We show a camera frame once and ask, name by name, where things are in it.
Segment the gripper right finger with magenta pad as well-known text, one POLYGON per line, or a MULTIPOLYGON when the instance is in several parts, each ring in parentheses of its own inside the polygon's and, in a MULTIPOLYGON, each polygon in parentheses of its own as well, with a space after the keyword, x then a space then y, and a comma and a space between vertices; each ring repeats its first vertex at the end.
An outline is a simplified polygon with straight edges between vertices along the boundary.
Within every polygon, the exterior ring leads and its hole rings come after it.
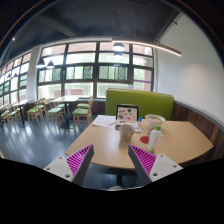
POLYGON ((128 155, 142 185, 147 185, 182 169, 165 154, 155 155, 134 145, 129 145, 128 155))

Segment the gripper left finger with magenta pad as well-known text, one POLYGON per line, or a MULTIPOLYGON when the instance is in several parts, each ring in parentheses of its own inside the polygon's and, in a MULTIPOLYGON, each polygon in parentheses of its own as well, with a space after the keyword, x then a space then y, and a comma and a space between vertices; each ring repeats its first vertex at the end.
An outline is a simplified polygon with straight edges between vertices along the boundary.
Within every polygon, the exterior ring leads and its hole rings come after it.
POLYGON ((88 145, 69 156, 57 157, 44 170, 81 186, 93 155, 93 145, 88 145))

